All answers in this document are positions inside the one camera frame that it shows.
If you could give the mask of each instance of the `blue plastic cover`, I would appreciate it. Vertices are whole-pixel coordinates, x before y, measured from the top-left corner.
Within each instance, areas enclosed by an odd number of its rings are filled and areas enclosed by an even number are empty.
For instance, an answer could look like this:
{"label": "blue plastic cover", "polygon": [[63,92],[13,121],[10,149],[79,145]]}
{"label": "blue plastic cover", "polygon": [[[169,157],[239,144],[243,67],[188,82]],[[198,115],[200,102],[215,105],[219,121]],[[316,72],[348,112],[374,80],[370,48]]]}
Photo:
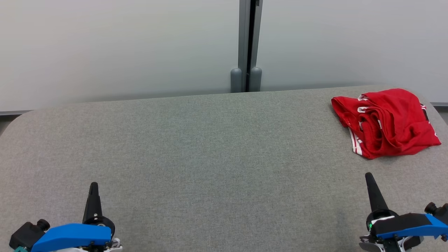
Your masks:
{"label": "blue plastic cover", "polygon": [[111,241],[111,229],[106,226],[86,224],[67,224],[49,229],[34,244],[31,252],[50,252],[64,248],[76,248],[94,245],[104,245]]}
{"label": "blue plastic cover", "polygon": [[418,226],[408,229],[403,229],[398,232],[391,232],[385,234],[377,234],[378,237],[383,239],[392,238],[394,234],[397,234],[398,237],[404,236],[434,236],[437,238],[439,235],[447,235],[448,234],[448,226],[445,223],[439,221],[437,218],[430,214],[425,214],[428,220],[432,225],[424,225]]}

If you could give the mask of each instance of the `white wall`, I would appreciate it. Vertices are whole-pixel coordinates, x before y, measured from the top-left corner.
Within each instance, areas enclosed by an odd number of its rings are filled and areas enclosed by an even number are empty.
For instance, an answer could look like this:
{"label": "white wall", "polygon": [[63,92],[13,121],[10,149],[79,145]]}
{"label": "white wall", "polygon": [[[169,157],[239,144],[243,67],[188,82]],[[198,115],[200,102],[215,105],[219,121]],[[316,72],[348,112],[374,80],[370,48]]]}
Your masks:
{"label": "white wall", "polygon": [[448,1],[264,0],[261,90],[383,83],[448,102]]}
{"label": "white wall", "polygon": [[0,1],[0,111],[230,92],[239,1]]}

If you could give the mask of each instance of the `gray table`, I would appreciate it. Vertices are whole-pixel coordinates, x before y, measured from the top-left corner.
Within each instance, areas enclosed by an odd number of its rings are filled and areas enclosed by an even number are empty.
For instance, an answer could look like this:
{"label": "gray table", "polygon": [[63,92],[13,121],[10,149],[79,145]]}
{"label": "gray table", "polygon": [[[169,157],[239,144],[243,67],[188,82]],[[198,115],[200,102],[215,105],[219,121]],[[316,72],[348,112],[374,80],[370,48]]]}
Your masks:
{"label": "gray table", "polygon": [[[334,96],[382,86],[85,103],[26,113],[0,137],[0,244],[24,222],[80,222],[89,184],[126,251],[360,251],[364,173],[389,207],[448,202],[448,128],[414,156],[352,152]],[[415,251],[446,251],[426,239]]]}

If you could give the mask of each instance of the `folded red garment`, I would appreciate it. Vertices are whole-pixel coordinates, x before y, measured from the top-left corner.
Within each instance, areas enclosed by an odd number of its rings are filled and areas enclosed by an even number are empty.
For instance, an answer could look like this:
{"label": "folded red garment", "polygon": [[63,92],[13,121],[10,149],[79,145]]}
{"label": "folded red garment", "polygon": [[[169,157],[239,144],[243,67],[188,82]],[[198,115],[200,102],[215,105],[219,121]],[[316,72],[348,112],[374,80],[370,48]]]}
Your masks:
{"label": "folded red garment", "polygon": [[395,88],[359,98],[334,97],[332,106],[352,138],[353,152],[368,159],[413,155],[440,145],[426,106],[409,91]]}

